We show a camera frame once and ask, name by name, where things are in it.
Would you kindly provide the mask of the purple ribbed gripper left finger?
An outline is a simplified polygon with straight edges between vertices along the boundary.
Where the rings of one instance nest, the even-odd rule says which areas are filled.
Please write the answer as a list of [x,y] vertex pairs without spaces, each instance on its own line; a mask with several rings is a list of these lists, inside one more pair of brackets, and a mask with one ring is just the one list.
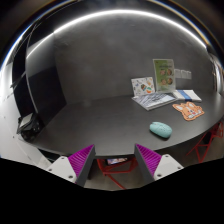
[[95,146],[87,146],[69,157],[60,156],[47,171],[75,184],[84,184],[95,158]]

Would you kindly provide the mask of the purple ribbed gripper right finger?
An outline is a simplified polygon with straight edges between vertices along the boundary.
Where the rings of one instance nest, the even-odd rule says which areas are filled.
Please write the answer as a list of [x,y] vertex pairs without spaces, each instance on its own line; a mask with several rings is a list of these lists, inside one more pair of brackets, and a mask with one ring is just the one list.
[[139,144],[135,145],[134,155],[146,182],[160,180],[183,169],[171,155],[160,155]]

